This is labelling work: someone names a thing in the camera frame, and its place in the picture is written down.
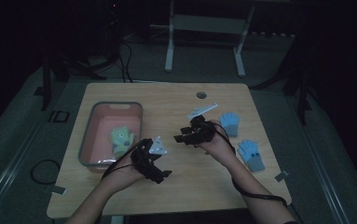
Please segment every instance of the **person's right hand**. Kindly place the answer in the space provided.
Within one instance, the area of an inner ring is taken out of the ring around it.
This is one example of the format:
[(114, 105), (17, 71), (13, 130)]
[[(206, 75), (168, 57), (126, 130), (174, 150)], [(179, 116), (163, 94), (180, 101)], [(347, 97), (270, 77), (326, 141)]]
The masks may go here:
[[(216, 123), (220, 125), (219, 120), (210, 120), (212, 123)], [(219, 125), (214, 125), (216, 130), (225, 135), (225, 132), (222, 130), (222, 128)], [(230, 145), (227, 143), (227, 141), (222, 138), (218, 133), (215, 134), (213, 137), (213, 140), (211, 142), (204, 142), (199, 144), (199, 147), (210, 153), (210, 155), (219, 161), (222, 165), (224, 165), (226, 168), (229, 165), (233, 165), (235, 162), (240, 162), (239, 159), (237, 159), (234, 151), (230, 147)]]
[(122, 158), (116, 165), (116, 170), (112, 171), (101, 181), (101, 184), (108, 186), (107, 189), (110, 190), (111, 195), (128, 188), (134, 182), (144, 178), (144, 176), (134, 168), (131, 153)]

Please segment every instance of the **person's left hand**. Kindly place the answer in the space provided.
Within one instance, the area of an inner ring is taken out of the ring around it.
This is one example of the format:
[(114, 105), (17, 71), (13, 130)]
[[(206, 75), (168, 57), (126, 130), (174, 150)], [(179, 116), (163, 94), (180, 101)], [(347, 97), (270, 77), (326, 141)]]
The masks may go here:
[(112, 193), (126, 189), (136, 181), (144, 178), (144, 176), (140, 174), (132, 165), (130, 155), (131, 153), (123, 158), (115, 166), (116, 170), (102, 180), (102, 184), (108, 185), (108, 187), (112, 190)]

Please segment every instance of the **table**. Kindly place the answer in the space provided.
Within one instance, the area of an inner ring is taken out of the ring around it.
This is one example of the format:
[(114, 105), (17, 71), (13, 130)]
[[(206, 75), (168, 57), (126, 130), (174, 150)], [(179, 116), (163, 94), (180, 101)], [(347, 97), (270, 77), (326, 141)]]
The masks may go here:
[[(203, 91), (205, 99), (197, 97)], [(227, 170), (200, 148), (176, 143), (173, 136), (189, 126), (187, 115), (195, 107), (218, 103), (204, 114), (206, 119), (218, 119), (222, 113), (240, 116), (239, 136), (230, 138), (233, 146), (242, 139), (258, 142), (266, 170), (254, 176), (273, 194), (292, 201), (284, 181), (274, 178), (281, 170), (256, 111), (251, 94), (244, 84), (200, 83), (91, 83), (87, 86), (76, 123), (62, 162), (56, 186), (66, 188), (63, 195), (53, 194), (48, 216), (69, 217), (100, 182), (99, 173), (90, 172), (78, 158), (82, 137), (90, 110), (100, 101), (135, 101), (144, 108), (142, 138), (160, 136), (168, 154), (155, 164), (172, 174), (159, 185), (141, 180), (117, 193), (103, 210), (104, 215), (137, 215), (171, 212), (191, 212), (245, 207), (233, 188)]]

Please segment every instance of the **white object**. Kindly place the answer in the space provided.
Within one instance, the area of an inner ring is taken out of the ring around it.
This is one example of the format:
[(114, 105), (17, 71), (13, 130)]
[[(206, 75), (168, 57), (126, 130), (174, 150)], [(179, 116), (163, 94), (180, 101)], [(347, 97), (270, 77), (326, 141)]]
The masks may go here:
[(199, 107), (199, 108), (195, 107), (195, 110), (191, 114), (189, 114), (187, 116), (187, 118), (193, 119), (194, 117), (200, 116), (200, 115), (204, 114), (205, 112), (216, 108), (217, 106), (218, 106), (217, 103), (213, 103), (213, 105), (209, 105), (209, 106), (204, 106), (204, 107)]
[(165, 155), (167, 154), (166, 148), (163, 146), (161, 142), (160, 136), (158, 136), (154, 143), (152, 144), (151, 148), (149, 148), (150, 154), (157, 154), (157, 155)]

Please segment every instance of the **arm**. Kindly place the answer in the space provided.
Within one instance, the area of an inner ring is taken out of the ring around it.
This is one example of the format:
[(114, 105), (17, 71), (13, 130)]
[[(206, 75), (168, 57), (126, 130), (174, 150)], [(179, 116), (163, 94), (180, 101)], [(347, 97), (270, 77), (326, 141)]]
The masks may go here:
[[(131, 158), (128, 155), (117, 164), (117, 168), (130, 164)], [(74, 211), (67, 223), (94, 223), (102, 213), (108, 200), (115, 193), (127, 188), (143, 177), (133, 166), (115, 170), (94, 188), (85, 201)]]
[[(212, 122), (219, 124), (217, 120), (212, 120)], [(218, 126), (216, 127), (218, 132), (221, 133), (222, 130)], [(254, 194), (271, 195), (240, 162), (225, 139), (218, 134), (215, 135), (211, 142), (202, 143), (199, 147), (206, 150), (214, 159), (221, 162), (243, 190)], [(285, 223), (295, 221), (291, 213), (279, 202), (255, 199), (243, 195), (242, 198), (257, 223)]]

